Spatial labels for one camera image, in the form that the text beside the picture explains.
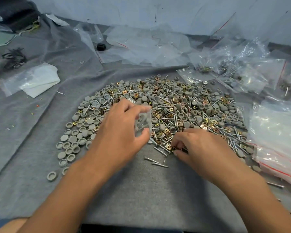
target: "gray felt cloth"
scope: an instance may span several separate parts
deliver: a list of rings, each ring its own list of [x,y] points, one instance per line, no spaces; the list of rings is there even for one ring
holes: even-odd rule
[[[71,26],[56,26],[45,17],[41,22],[39,30],[0,47],[0,56],[8,49],[22,47],[29,60],[18,70],[2,73],[5,60],[0,57],[0,78],[47,62],[58,68],[61,79],[34,99],[23,91],[5,97],[0,89],[0,218],[31,216],[58,184],[61,174],[52,183],[46,179],[50,171],[62,170],[55,145],[86,96],[110,82],[136,81],[156,74],[178,76],[176,67],[102,66]],[[84,153],[82,149],[78,158]],[[89,206],[85,223],[246,232],[240,215],[216,186],[173,155],[166,159],[169,168],[152,166],[143,160],[144,156],[163,161],[152,145],[145,145],[101,189]],[[291,205],[291,196],[281,198]]]

